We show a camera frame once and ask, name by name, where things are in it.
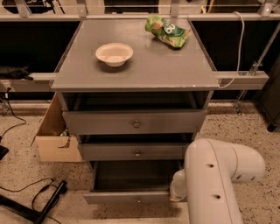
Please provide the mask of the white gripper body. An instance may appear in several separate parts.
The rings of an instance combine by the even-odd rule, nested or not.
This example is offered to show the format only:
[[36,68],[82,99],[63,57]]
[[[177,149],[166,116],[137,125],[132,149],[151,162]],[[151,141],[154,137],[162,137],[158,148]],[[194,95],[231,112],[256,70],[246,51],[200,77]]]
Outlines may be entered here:
[[179,202],[186,197],[186,176],[185,170],[180,170],[174,173],[170,184],[169,200]]

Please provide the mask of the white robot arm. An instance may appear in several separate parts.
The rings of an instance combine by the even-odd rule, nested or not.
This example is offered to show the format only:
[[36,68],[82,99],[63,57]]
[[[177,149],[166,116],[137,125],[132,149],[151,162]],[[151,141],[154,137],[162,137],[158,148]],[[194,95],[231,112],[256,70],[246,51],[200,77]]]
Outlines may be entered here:
[[170,200],[186,200],[190,224],[243,224],[234,183],[262,179],[265,162],[256,150],[213,139],[193,141],[184,168],[173,175]]

